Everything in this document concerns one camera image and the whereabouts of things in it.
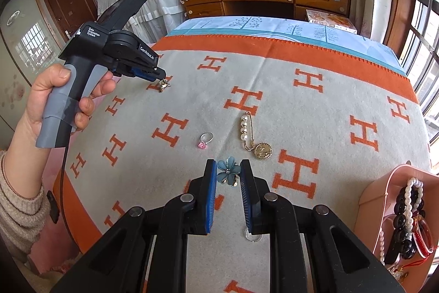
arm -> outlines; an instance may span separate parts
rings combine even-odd
[[[0,153],[0,234],[14,257],[23,261],[38,239],[49,203],[41,184],[50,149],[35,147],[41,129],[43,110],[54,86],[63,86],[70,70],[55,64],[43,71],[32,85],[25,112],[17,124],[7,153]],[[88,125],[94,110],[93,98],[115,89],[112,73],[104,75],[90,97],[80,100],[75,123]]]

red string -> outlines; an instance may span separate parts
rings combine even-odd
[[[433,251],[435,251],[437,248],[439,248],[439,246],[435,246],[433,247]],[[405,266],[403,266],[403,268],[405,267],[414,267],[414,266],[419,266],[421,264],[423,264],[425,261],[427,261],[427,259],[430,257],[430,255],[428,255],[427,257],[425,257],[424,259],[420,259],[419,261],[414,261],[412,263],[406,264]]]

cardboard box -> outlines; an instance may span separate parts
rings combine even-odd
[[[328,27],[341,29],[344,31],[348,31],[349,33],[357,34],[357,29],[354,27],[352,22],[344,16],[307,9],[306,17],[308,18],[309,23],[326,25]]]

window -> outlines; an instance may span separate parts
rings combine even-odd
[[[416,0],[400,58],[418,98],[430,140],[433,170],[439,174],[439,0]]]
[[[57,58],[38,23],[21,38],[15,50],[24,64],[36,73],[51,65]]]

pink plastic container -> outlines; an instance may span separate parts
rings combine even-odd
[[[424,183],[424,210],[427,221],[433,236],[433,242],[439,241],[439,177],[423,170],[403,164],[397,166],[390,173],[371,183],[361,195],[359,201],[358,216],[354,227],[354,233],[370,249],[376,257],[379,257],[378,234],[382,223],[385,240],[385,251],[389,247],[393,234],[392,220],[383,221],[387,215],[393,214],[393,207],[396,197],[401,189],[407,185],[407,180],[415,177]],[[434,254],[428,259],[414,267],[404,268],[408,276],[404,279],[402,286],[407,293],[417,293],[427,278]],[[416,253],[410,260],[401,260],[402,265],[422,260],[419,253]]]

